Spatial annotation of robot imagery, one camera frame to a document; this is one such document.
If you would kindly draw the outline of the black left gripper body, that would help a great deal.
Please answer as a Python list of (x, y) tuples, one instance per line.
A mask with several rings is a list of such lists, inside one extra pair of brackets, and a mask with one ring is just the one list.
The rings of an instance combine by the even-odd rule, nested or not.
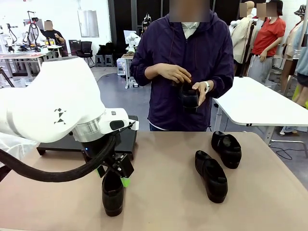
[(134, 168), (127, 154), (116, 154), (117, 137), (101, 137), (95, 141), (83, 142), (83, 156), (87, 164), (92, 164), (93, 169), (104, 166), (106, 172), (113, 171), (120, 174), (130, 175)]

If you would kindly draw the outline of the black smooth leather strap shoe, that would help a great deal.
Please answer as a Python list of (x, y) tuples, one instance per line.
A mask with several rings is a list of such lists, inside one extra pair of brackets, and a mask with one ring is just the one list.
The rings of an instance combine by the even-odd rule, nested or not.
[(221, 165), (201, 150), (196, 151), (194, 164), (205, 182), (205, 190), (209, 200), (217, 204), (223, 203), (228, 193), (228, 182)]
[(110, 217), (121, 214), (124, 200), (124, 186), (121, 178), (108, 171), (102, 182), (102, 202), (105, 213)]

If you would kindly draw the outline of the black matte thick-soled shoe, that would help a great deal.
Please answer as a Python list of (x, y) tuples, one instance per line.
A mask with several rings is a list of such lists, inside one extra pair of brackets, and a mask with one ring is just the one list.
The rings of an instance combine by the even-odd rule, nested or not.
[(192, 85), (184, 83), (181, 86), (179, 97), (183, 110), (190, 114), (196, 114), (199, 106), (199, 91), (194, 90)]
[(237, 139), (220, 131), (213, 132), (212, 148), (218, 153), (223, 164), (230, 169), (236, 169), (242, 158), (242, 150)]

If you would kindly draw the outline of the person's right forearm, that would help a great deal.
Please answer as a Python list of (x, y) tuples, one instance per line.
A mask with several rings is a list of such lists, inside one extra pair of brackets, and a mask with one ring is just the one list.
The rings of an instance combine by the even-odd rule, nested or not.
[(156, 76), (161, 74), (161, 70), (164, 64), (155, 64), (152, 66), (149, 66), (145, 69), (144, 75), (147, 79), (152, 80)]

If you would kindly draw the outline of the black shoe stand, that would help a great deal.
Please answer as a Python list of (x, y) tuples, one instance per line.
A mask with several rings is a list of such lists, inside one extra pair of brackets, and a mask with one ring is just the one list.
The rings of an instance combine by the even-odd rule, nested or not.
[(44, 155), (46, 151), (60, 151), (60, 152), (82, 152), (83, 146), (75, 140), (60, 140), (53, 143), (41, 143), (37, 147), (40, 155)]
[(134, 160), (137, 132), (130, 128), (122, 128), (117, 135), (115, 153), (127, 154), (131, 161)]

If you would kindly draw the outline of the person's left hand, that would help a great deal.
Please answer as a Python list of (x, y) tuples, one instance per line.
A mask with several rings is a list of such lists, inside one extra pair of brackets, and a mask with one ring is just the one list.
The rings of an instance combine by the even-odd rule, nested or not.
[(197, 82), (197, 83), (195, 83), (192, 86), (192, 88), (194, 90), (198, 90), (199, 91), (198, 106), (200, 106), (204, 102), (204, 100), (205, 100), (205, 95), (206, 95), (205, 90), (207, 88), (207, 84), (206, 84), (206, 82)]

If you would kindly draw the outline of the white translucent plastic cover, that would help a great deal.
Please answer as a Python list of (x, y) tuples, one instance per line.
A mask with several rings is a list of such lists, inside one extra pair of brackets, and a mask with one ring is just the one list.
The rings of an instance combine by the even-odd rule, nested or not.
[(37, 142), (0, 132), (0, 149), (22, 160), (38, 145)]

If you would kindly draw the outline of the white computer case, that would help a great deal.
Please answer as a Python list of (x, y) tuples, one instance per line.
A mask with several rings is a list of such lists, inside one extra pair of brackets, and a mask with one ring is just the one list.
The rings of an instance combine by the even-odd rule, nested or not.
[(117, 66), (117, 75), (118, 76), (126, 76), (127, 73), (127, 61), (126, 59), (123, 58), (118, 58), (116, 61), (116, 66)]

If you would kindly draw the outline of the small wooden-top cart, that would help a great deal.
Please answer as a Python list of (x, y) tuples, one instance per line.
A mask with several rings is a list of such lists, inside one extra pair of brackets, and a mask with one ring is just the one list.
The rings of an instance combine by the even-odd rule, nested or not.
[(130, 74), (130, 67), (132, 64), (133, 55), (123, 54), (121, 58), (124, 60), (124, 63), (125, 63), (125, 73), (126, 73), (125, 89), (133, 88), (135, 79)]

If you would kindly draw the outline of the black bag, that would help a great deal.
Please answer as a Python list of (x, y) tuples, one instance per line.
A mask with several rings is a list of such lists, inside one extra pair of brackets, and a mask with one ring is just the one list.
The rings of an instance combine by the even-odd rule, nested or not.
[(96, 55), (114, 55), (116, 51), (116, 45), (112, 42), (108, 42), (105, 45), (99, 45)]

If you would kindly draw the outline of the black office chair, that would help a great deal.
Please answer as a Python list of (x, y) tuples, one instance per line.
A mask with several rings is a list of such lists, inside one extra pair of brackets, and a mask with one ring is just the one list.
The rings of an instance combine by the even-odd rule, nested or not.
[(93, 50), (92, 50), (92, 42), (91, 41), (82, 41), (80, 43), (80, 49), (76, 51), (78, 57), (81, 58), (90, 58), (93, 57)]

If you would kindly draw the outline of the white workshop desk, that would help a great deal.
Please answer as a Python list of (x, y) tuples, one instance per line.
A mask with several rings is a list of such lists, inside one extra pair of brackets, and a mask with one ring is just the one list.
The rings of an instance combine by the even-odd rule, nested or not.
[(41, 69), (42, 63), (55, 58), (57, 53), (61, 57), (62, 46), (50, 45), (40, 52), (18, 51), (16, 53), (0, 53), (0, 65), (5, 65), (9, 77), (35, 77)]

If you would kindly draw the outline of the mannequin in beige coat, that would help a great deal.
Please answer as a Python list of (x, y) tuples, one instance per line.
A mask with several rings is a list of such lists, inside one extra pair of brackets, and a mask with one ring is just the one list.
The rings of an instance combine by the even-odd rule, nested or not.
[(254, 17), (252, 11), (255, 7), (253, 1), (246, 1), (240, 5), (240, 20), (232, 21), (233, 26), (231, 39), (233, 44), (234, 75), (238, 76), (243, 66), (245, 48), (248, 42), (251, 19)]

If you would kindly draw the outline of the mannequin in light blue top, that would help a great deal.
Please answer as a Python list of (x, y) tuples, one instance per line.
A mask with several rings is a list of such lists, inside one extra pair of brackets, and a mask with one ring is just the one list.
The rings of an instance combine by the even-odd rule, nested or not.
[[(297, 50), (298, 46), (303, 43), (301, 39), (302, 29), (303, 25), (300, 26), (296, 33), (293, 44), (295, 50)], [(305, 107), (306, 102), (308, 101), (308, 42), (306, 46), (301, 46), (300, 57), (295, 71), (297, 72), (298, 94), (295, 97), (294, 102)]]

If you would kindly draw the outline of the grey wall board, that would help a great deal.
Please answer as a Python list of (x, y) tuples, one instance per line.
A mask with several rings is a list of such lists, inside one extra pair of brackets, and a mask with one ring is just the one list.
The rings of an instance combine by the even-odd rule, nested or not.
[(97, 13), (93, 10), (78, 10), (80, 34), (82, 38), (98, 38)]

